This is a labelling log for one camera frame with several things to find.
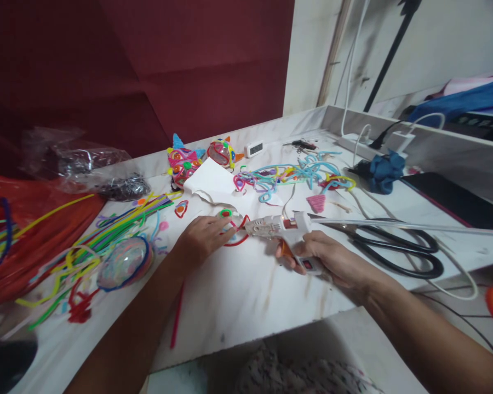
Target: scissors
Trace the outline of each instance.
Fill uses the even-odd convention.
[[[313,219],[325,219],[322,216],[308,214]],[[391,218],[378,218],[373,220],[388,221],[388,222],[400,222]],[[408,241],[406,239],[400,238],[396,235],[388,233],[378,227],[371,225],[355,225],[355,224],[334,224],[334,223],[322,223],[322,225],[333,228],[335,230],[341,231],[349,236],[352,243],[360,249],[362,252],[367,254],[373,260],[384,265],[388,269],[410,277],[415,277],[419,279],[436,279],[444,272],[444,266],[442,262],[434,255],[438,252],[438,244],[436,240],[422,230],[404,230],[411,233],[421,239],[423,239],[428,246],[423,246],[416,244],[414,242]],[[364,230],[368,233],[377,235],[379,238],[384,239],[384,241],[377,241],[370,238],[365,238],[357,233],[357,230]],[[397,252],[410,254],[412,256],[417,256],[423,260],[426,260],[431,265],[431,270],[429,271],[413,271],[400,267],[391,261],[387,260],[385,257],[381,256],[376,252],[371,246],[390,249]]]

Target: white table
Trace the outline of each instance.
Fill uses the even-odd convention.
[[[318,110],[314,110],[303,114],[301,118],[278,119],[221,137],[231,135],[232,144],[237,148],[248,141],[258,139],[269,142],[263,154],[248,160],[243,159],[239,163],[239,165],[247,165],[249,170],[270,164],[297,164],[296,150],[291,146],[282,146],[282,142],[291,141],[296,139],[297,135],[303,134],[309,138],[315,136],[319,139],[317,144],[320,150],[343,152],[339,157],[330,160],[338,167],[345,167],[344,162],[352,163],[352,153],[338,147],[331,133],[319,129],[320,122]],[[206,148],[210,140],[191,143],[188,146]],[[139,163],[145,166],[145,174],[151,176],[150,184],[156,194],[170,190],[170,177],[160,175],[166,172],[166,157],[166,152],[162,151],[138,159]],[[277,194],[286,201],[291,189],[291,186],[282,186]],[[288,210],[311,212],[305,197],[319,192],[318,186],[311,191],[305,184],[299,184],[294,198],[288,205]],[[360,190],[356,190],[356,195],[370,215],[386,216],[382,208]],[[393,194],[375,195],[375,197],[402,220],[460,226],[454,219],[401,182],[394,184]],[[197,215],[214,215],[223,208],[212,206],[196,195],[185,195],[183,199],[189,200],[188,211],[183,219],[178,219],[174,215],[172,207],[160,212],[161,220],[168,221],[170,225],[168,231],[162,233],[170,247],[192,218]],[[334,200],[352,207],[353,213],[346,214],[339,207],[327,202],[323,216],[362,218],[354,200],[346,192],[340,194],[328,192],[327,201]],[[131,203],[109,202],[101,214],[121,213],[130,207]],[[281,207],[256,203],[249,216],[256,218],[278,215],[281,211]],[[150,231],[155,225],[155,220],[155,216],[150,219]],[[320,224],[315,226],[342,242],[350,250],[362,255],[348,242],[345,234]],[[456,259],[466,270],[493,264],[493,237],[441,233],[438,236],[455,251]],[[171,316],[151,371],[264,338],[354,307],[354,304],[330,282],[319,277],[301,276],[289,272],[274,258],[274,250],[275,244],[272,242],[249,238],[240,246],[222,248],[211,256],[209,261],[186,282],[175,349],[169,349],[174,318]],[[402,254],[383,251],[383,255],[398,264],[404,264],[406,268],[410,267]],[[445,266],[442,279],[458,274],[457,269],[445,255],[439,252],[437,256]],[[86,324],[72,325],[67,323],[65,316],[62,316],[52,318],[41,325],[37,330],[39,350],[35,361],[12,392],[62,392],[97,342],[142,288],[159,260],[160,258],[140,282],[95,298],[93,315]],[[425,284],[422,280],[387,272],[407,289]]]

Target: clear plastic bag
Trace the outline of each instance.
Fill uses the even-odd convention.
[[[21,169],[37,179],[60,177],[67,193],[99,193],[112,201],[132,201],[150,186],[125,150],[79,140],[81,130],[35,128],[22,138]]]

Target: black scissors handle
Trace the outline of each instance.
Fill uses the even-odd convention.
[[[375,220],[395,221],[394,219],[390,219],[390,218],[375,219]],[[356,233],[352,234],[352,240],[358,248],[360,248],[363,252],[369,255],[369,257],[378,261],[380,264],[386,266],[387,268],[399,274],[415,277],[419,279],[436,279],[444,273],[444,266],[442,265],[442,262],[438,259],[438,257],[432,254],[438,252],[438,244],[435,241],[435,239],[431,237],[429,234],[427,234],[425,231],[406,230],[424,239],[425,242],[427,242],[428,247],[415,244],[406,239],[397,237],[378,227],[363,225],[363,226],[359,226],[358,229],[373,233],[379,236],[380,238],[387,240],[387,241],[377,241],[377,240],[365,238]],[[427,260],[431,264],[432,268],[429,271],[413,271],[413,270],[402,268],[390,262],[383,256],[381,256],[378,252],[372,249],[371,246],[377,246],[380,248],[394,250],[397,252],[407,253],[413,256],[420,257],[424,260]]]

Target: red plastic bag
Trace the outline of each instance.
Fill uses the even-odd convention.
[[[68,194],[57,189],[60,180],[21,181],[0,176],[0,198],[8,200],[13,221],[23,228],[49,211],[87,194]],[[0,220],[4,212],[0,205]]]
[[[59,206],[87,194],[67,194],[56,181],[20,181],[0,176],[0,220],[5,218],[3,199],[8,200],[12,221],[21,228]],[[0,264],[0,304],[33,290],[49,274],[31,279],[45,263],[69,248],[93,222],[104,205],[98,195],[54,213],[22,235]],[[0,224],[0,231],[5,228]]]

